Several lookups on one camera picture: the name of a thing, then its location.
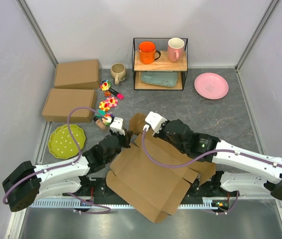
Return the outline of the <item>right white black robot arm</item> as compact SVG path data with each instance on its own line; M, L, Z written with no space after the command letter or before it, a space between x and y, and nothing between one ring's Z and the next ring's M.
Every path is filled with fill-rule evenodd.
M282 157L268 156L245 150L209 134L193 132L181 120L168 120L162 116L147 124L153 137L168 142L190 158L182 166L195 162L210 162L244 170L233 175L219 172L209 184L210 192L221 196L225 192L266 192L282 201Z

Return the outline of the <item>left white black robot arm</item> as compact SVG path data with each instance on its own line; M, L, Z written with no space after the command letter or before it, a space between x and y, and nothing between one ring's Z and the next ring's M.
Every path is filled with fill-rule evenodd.
M78 193L87 195L91 190L88 175L101 171L123 148L130 147L133 132L111 131L98 144L77 158L64 162L32 165L21 163L2 182L5 192L3 203L11 212L29 207L36 200L58 195Z

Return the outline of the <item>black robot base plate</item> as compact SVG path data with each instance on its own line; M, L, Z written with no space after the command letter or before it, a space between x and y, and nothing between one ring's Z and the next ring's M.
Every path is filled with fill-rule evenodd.
M236 197L237 192L229 192L220 187L220 182L212 177L210 181L199 185L200 180L195 179L190 186L181 204L201 204L203 198L229 198ZM113 192L107 185L105 178L87 178L84 185L75 193L78 197L93 197L96 204L127 205L128 203Z

